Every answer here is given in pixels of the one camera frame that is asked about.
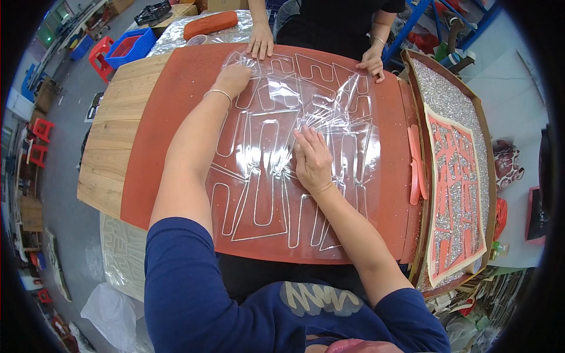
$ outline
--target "tape roll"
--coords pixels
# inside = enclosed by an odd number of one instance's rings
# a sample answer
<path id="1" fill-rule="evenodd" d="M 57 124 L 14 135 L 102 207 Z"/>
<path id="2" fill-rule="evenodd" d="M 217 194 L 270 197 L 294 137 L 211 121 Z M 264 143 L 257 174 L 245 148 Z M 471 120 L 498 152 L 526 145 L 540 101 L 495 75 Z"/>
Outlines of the tape roll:
<path id="1" fill-rule="evenodd" d="M 208 43 L 208 36 L 205 34 L 198 34 L 191 39 L 188 40 L 186 43 L 187 46 L 189 45 L 200 45 Z"/>
<path id="2" fill-rule="evenodd" d="M 467 273 L 470 273 L 470 274 L 475 274 L 481 269 L 481 263 L 482 263 L 482 259 L 478 258 L 472 264 L 467 265 L 465 267 L 465 271 L 467 271 Z"/>

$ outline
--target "navy blue shirt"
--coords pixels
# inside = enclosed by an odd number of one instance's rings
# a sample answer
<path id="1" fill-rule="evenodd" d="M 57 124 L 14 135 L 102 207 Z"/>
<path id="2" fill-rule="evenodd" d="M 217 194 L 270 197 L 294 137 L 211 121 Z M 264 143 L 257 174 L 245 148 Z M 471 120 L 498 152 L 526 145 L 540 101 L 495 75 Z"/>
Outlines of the navy blue shirt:
<path id="1" fill-rule="evenodd" d="M 275 282 L 238 305 L 222 282 L 210 234 L 180 217 L 157 222 L 147 235 L 145 318 L 156 352 L 302 353 L 307 334 L 388 341 L 405 352 L 450 350 L 415 289 L 392 292 L 371 310 L 322 282 Z"/>

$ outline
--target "silver bangle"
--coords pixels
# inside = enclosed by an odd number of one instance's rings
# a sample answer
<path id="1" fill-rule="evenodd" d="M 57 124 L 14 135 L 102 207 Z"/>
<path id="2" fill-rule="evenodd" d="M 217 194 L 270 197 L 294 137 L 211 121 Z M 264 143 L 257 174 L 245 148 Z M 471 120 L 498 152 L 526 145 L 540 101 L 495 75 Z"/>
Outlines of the silver bangle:
<path id="1" fill-rule="evenodd" d="M 373 38 L 380 40 L 381 43 L 383 43 L 383 45 L 386 45 L 385 41 L 383 41 L 382 39 L 380 39 L 380 38 L 378 38 L 378 37 L 373 37 Z"/>
<path id="2" fill-rule="evenodd" d="M 210 93 L 210 92 L 219 92 L 219 93 L 223 93 L 223 94 L 224 94 L 226 97 L 228 97 L 228 99 L 229 99 L 229 108 L 228 108 L 228 111 L 232 108 L 232 98 L 229 96 L 229 94 L 227 94 L 226 92 L 222 91 L 221 89 L 211 89 L 211 90 L 209 90 L 208 92 L 204 93 L 203 98 L 205 98 L 205 97 L 208 95 L 208 93 Z"/>

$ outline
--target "woman's hand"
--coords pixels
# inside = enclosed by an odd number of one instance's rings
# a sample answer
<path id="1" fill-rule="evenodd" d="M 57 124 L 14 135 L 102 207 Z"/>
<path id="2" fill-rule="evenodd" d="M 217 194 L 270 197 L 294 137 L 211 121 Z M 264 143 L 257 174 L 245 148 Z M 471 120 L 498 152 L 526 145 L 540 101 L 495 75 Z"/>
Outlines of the woman's hand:
<path id="1" fill-rule="evenodd" d="M 381 55 L 383 54 L 383 48 L 381 45 L 371 46 L 365 54 L 363 54 L 363 59 L 357 65 L 358 69 L 367 69 L 367 71 L 372 75 L 376 76 L 375 83 L 379 84 L 385 80 L 385 74 L 383 72 L 383 61 L 381 60 Z"/>
<path id="2" fill-rule="evenodd" d="M 273 55 L 273 45 L 273 33 L 269 23 L 253 24 L 249 45 L 247 46 L 247 52 L 252 53 L 251 57 L 253 59 L 259 57 L 259 60 L 263 60 L 265 53 L 267 53 L 267 56 Z"/>
<path id="3" fill-rule="evenodd" d="M 251 68 L 242 64 L 228 65 L 220 71 L 211 89 L 222 90 L 234 99 L 245 89 L 250 78 Z"/>
<path id="4" fill-rule="evenodd" d="M 332 186 L 333 159 L 328 145 L 321 133 L 306 125 L 302 127 L 302 133 L 295 129 L 294 137 L 298 180 L 312 196 L 319 195 Z"/>

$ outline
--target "woman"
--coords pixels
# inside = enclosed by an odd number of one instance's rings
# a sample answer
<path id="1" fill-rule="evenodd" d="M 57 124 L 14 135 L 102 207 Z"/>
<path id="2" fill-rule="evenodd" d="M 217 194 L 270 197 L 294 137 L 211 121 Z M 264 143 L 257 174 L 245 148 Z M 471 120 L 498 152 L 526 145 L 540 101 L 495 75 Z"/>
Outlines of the woman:
<path id="1" fill-rule="evenodd" d="M 230 299 L 210 236 L 205 180 L 226 112 L 250 76 L 242 65 L 225 67 L 167 151 L 145 255 L 145 317 L 155 350 L 448 352 L 445 330 L 378 231 L 331 183 L 328 146 L 306 127 L 294 131 L 298 179 L 331 223 L 368 301 L 316 278 L 271 283 L 241 305 Z"/>
<path id="2" fill-rule="evenodd" d="M 385 79 L 381 56 L 396 13 L 405 9 L 404 0 L 302 0 L 300 15 L 282 26 L 277 44 L 311 48 L 361 61 L 359 69 Z M 264 0 L 249 0 L 253 31 L 247 47 L 253 58 L 273 54 L 273 34 Z"/>

